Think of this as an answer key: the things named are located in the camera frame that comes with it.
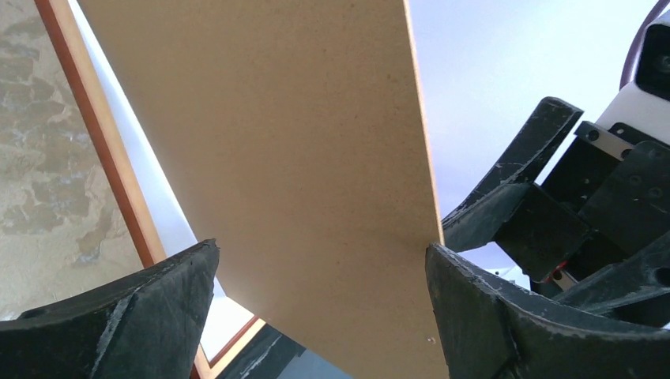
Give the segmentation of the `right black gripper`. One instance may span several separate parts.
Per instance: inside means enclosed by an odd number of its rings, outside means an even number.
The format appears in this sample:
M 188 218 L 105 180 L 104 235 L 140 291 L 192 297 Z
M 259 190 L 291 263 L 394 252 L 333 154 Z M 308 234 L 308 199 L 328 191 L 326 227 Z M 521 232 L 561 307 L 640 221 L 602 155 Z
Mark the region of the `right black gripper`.
M 442 220 L 454 252 L 495 242 L 542 294 L 630 323 L 669 323 L 669 147 L 621 122 L 583 122 L 545 97 L 472 192 Z

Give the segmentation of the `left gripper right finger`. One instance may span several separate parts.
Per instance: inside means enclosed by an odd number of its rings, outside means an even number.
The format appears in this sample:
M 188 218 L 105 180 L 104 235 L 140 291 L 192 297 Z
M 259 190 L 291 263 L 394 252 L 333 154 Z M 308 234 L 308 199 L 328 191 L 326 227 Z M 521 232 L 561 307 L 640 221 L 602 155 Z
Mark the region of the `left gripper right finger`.
M 445 246 L 425 271 L 452 378 L 666 378 L 669 333 L 534 294 Z

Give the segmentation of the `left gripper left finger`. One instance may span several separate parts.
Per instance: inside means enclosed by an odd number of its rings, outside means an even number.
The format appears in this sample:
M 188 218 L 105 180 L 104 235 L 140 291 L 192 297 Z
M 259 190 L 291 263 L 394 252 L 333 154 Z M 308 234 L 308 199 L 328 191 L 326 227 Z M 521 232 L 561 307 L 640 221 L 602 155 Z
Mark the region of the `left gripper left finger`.
M 2 322 L 2 377 L 188 378 L 219 257 L 216 243 L 205 240 Z

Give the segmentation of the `brown cardboard backing board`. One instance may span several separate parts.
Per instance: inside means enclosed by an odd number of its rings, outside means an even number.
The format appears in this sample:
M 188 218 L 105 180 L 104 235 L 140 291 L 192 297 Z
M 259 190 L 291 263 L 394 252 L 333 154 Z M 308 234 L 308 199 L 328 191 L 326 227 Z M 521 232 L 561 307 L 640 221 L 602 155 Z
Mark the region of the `brown cardboard backing board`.
M 226 294 L 352 377 L 447 377 L 406 2 L 80 7 Z

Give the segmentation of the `copper wooden picture frame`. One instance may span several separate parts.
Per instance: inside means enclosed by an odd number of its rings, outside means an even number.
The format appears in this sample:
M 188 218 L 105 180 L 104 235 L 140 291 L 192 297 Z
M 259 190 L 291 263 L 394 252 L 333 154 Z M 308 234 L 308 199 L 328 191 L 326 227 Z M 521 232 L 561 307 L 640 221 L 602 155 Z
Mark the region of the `copper wooden picture frame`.
M 149 267 L 166 259 L 168 255 L 163 251 L 148 206 L 142 198 L 138 180 L 130 165 L 130 158 L 126 154 L 119 129 L 107 104 L 69 2 L 38 1 L 36 7 L 110 182 L 112 193 L 119 204 L 139 259 L 144 267 Z M 239 351 L 227 355 L 224 362 L 209 367 L 204 358 L 203 348 L 198 348 L 192 376 L 216 378 L 221 374 L 233 358 L 265 326 L 263 320 L 256 318 L 254 327 L 246 330 L 235 344 Z

